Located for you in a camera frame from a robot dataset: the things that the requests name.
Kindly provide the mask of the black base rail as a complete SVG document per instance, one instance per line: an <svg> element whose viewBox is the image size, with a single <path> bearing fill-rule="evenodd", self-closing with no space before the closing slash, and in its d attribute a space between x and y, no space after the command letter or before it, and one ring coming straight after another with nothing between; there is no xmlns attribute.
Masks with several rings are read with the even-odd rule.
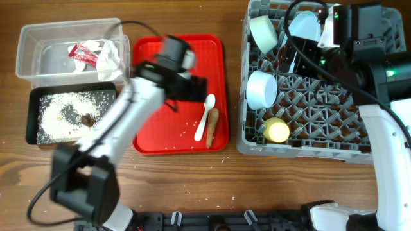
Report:
<svg viewBox="0 0 411 231"><path fill-rule="evenodd" d="M308 230L308 219L298 210L230 213L135 213L126 230L133 231L213 231L213 230Z"/></svg>

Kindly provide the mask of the brown food scrap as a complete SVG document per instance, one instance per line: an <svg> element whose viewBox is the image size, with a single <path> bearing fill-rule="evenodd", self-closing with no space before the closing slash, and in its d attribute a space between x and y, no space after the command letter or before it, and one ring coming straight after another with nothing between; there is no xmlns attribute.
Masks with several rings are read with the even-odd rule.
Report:
<svg viewBox="0 0 411 231"><path fill-rule="evenodd" d="M85 114L81 116L81 123L87 127L93 127L95 122L96 121L91 117L90 114Z"/></svg>

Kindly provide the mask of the brown carrot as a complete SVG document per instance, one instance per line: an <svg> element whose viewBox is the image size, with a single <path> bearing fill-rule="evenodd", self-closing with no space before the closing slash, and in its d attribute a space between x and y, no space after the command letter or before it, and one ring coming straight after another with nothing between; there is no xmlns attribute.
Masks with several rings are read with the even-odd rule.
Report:
<svg viewBox="0 0 411 231"><path fill-rule="evenodd" d="M209 111L208 123L207 123L207 138L206 138L206 147L209 149L213 143L214 132L216 125L219 120L219 110L217 108L212 108Z"/></svg>

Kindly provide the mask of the pile of white rice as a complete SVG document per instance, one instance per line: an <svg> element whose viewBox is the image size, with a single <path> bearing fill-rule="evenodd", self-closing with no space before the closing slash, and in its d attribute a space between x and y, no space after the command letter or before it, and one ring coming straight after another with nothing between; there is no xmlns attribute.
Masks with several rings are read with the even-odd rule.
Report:
<svg viewBox="0 0 411 231"><path fill-rule="evenodd" d="M87 135L116 99L115 90L48 94L40 97L37 144L72 142ZM93 127L81 123L90 114Z"/></svg>

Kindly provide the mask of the yellow plastic cup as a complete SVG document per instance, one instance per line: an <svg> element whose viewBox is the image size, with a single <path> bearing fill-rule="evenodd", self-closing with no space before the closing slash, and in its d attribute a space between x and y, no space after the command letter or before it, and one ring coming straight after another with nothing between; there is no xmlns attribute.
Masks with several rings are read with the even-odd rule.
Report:
<svg viewBox="0 0 411 231"><path fill-rule="evenodd" d="M263 125L265 129L263 131L264 138L276 142L285 142L290 136L290 128L288 125L280 118L270 118L267 119Z"/></svg>

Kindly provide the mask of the red sauce packet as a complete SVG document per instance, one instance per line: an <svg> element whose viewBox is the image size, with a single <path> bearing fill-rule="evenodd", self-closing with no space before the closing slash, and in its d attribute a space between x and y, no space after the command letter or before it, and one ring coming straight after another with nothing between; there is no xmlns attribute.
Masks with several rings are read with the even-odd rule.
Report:
<svg viewBox="0 0 411 231"><path fill-rule="evenodd" d="M68 57L74 58L77 61L83 62L92 67L96 67L98 55L81 44L76 44L70 50Z"/></svg>

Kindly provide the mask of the white plastic spoon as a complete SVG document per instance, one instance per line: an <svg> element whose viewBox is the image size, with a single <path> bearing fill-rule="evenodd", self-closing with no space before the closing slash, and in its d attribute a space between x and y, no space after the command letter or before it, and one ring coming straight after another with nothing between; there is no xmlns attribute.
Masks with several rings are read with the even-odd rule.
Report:
<svg viewBox="0 0 411 231"><path fill-rule="evenodd" d="M195 132L194 140L199 142L201 141L203 134L204 134L204 129L206 126L206 121L207 121L207 116L210 111L215 106L216 103L216 97L214 94L209 94L204 102L204 113L203 116L200 120L200 123L198 124L197 130Z"/></svg>

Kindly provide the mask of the green bowl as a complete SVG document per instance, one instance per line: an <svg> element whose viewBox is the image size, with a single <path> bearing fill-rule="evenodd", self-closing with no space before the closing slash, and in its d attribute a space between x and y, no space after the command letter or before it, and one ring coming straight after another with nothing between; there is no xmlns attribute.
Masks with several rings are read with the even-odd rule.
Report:
<svg viewBox="0 0 411 231"><path fill-rule="evenodd" d="M250 31L259 50L267 54L278 44L278 37L273 23L267 15L250 20Z"/></svg>

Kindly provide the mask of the clear plastic bin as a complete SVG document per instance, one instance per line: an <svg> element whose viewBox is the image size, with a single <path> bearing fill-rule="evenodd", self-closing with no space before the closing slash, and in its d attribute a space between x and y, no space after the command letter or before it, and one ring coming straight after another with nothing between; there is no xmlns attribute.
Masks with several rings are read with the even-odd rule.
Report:
<svg viewBox="0 0 411 231"><path fill-rule="evenodd" d="M130 42L123 33L118 18L31 24L22 28L17 47L16 69L18 78L31 83L31 87L51 87L99 82L98 71L90 67L74 73L74 60L68 57L68 47L86 40L111 40L121 59L119 70L123 74L111 81L124 82L130 68Z"/></svg>

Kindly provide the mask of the black plastic tray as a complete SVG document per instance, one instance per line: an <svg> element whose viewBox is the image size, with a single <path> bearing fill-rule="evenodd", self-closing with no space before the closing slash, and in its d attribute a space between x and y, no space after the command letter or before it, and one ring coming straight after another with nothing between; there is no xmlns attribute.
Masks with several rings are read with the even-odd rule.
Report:
<svg viewBox="0 0 411 231"><path fill-rule="evenodd" d="M40 97L48 94L59 94L69 92L85 92L94 90L115 90L116 87L111 82L84 83L77 85L61 85L54 87L38 87L30 93L28 119L26 126L26 142L37 144L38 116Z"/></svg>

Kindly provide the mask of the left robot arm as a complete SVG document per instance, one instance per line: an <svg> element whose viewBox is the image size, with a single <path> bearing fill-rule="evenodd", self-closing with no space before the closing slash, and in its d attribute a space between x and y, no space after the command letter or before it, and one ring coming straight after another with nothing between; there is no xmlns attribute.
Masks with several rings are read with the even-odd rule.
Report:
<svg viewBox="0 0 411 231"><path fill-rule="evenodd" d="M136 230L136 212L119 200L116 166L128 143L166 100L205 101L207 80L188 73L193 61L191 46L169 35L154 62L136 65L133 77L93 131L54 152L51 200L93 225Z"/></svg>

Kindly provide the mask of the large light blue plate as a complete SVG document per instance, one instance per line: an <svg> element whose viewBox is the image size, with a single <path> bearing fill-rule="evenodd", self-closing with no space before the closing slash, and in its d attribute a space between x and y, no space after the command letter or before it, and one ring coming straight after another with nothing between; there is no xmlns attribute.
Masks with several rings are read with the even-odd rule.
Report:
<svg viewBox="0 0 411 231"><path fill-rule="evenodd" d="M288 23L290 35L293 37L319 42L321 27L317 20L317 16L313 12L301 12L293 20L291 20L290 23Z"/></svg>

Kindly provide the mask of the small light blue bowl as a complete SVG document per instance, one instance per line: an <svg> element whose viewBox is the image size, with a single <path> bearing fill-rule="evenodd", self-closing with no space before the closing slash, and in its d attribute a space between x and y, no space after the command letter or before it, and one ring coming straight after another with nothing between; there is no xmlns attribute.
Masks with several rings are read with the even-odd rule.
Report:
<svg viewBox="0 0 411 231"><path fill-rule="evenodd" d="M254 71L249 76L245 93L252 110L270 108L277 97L277 81L272 74Z"/></svg>

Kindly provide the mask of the white napkin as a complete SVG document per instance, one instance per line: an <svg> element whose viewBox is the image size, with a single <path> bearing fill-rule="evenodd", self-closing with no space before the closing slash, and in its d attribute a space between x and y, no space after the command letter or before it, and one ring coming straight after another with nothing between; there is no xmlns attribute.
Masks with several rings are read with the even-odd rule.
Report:
<svg viewBox="0 0 411 231"><path fill-rule="evenodd" d="M96 67L92 67L72 58L74 60L74 73L85 72L86 69L90 67L92 71L98 71L97 79L99 81L113 81L123 74L123 71L119 70L121 59L118 55L118 49L113 41L106 39L86 40L85 42L76 44L81 44L95 52L98 55L98 60ZM68 54L74 45L68 47Z"/></svg>

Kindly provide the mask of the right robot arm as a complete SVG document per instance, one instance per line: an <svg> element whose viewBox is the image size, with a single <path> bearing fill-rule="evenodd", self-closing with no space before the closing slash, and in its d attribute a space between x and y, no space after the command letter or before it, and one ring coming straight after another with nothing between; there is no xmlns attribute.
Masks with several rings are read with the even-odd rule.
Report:
<svg viewBox="0 0 411 231"><path fill-rule="evenodd" d="M372 149L378 187L376 211L322 202L308 209L314 230L410 229L410 53L394 47L396 22L380 3L325 6L332 46L288 43L311 76L347 89L358 106Z"/></svg>

